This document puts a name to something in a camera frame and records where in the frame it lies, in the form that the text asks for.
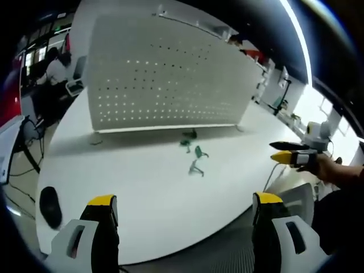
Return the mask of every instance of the window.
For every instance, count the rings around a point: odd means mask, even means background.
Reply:
[[[30,66],[32,65],[32,59],[33,59],[33,52],[28,53],[27,56],[25,57],[25,65],[27,67],[27,76],[29,75],[29,72],[30,72]]]
[[[310,121],[327,121],[331,110],[332,103],[327,98],[316,89],[306,86],[293,112],[301,117],[302,124],[307,126]]]
[[[39,55],[38,55],[38,61],[42,61],[45,56],[46,56],[46,47],[43,47],[39,50]]]
[[[358,150],[359,140],[346,118],[341,118],[338,129],[332,136],[332,142],[334,143],[333,158],[337,159],[340,156],[342,164],[349,165]]]

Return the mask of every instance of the table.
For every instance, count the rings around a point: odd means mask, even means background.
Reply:
[[[268,144],[300,139],[281,121],[251,103],[235,127],[197,129],[199,145],[209,158],[189,175],[195,160],[181,147],[182,132],[155,130],[95,136],[87,88],[58,125],[43,160],[36,193],[36,230],[40,250],[51,252],[52,230],[39,210],[44,187],[55,187],[63,223],[78,219],[99,195],[117,196],[119,264],[160,258],[191,246],[222,229],[252,204],[275,165]],[[275,170],[272,181],[279,170]]]

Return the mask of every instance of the white perforated panel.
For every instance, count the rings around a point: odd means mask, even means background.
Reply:
[[[240,121],[262,71],[238,48],[151,16],[101,16],[89,52],[94,130]]]

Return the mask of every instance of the ceiling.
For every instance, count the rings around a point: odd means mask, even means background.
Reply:
[[[364,53],[364,2],[358,0],[324,0],[341,21],[357,48],[357,54],[348,50],[335,30],[315,9],[314,0],[288,0],[302,27],[308,46],[312,74],[324,86],[314,87],[333,100],[338,111],[348,117],[357,134],[364,136],[364,84],[361,80],[361,61]],[[49,11],[65,12],[75,9],[79,0],[41,1],[42,5],[27,3],[24,14],[19,13],[23,26],[34,26],[34,21]],[[250,40],[278,65],[285,65],[293,77],[307,82],[305,60],[296,31],[280,0],[181,0],[204,10],[227,23]]]

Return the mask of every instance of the desk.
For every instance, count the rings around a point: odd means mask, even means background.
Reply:
[[[40,250],[51,252],[57,234],[39,210],[44,187],[55,187],[62,226],[81,216],[89,200],[117,196],[119,264],[152,260],[191,246],[222,229],[243,213],[262,191],[275,165],[273,141],[299,141],[281,121],[251,103],[235,127],[197,129],[199,145],[210,158],[188,175],[193,152],[180,147],[182,132],[155,130],[101,135],[93,130],[87,88],[61,120],[43,160],[36,193],[36,230]],[[279,174],[275,171],[272,181]]]

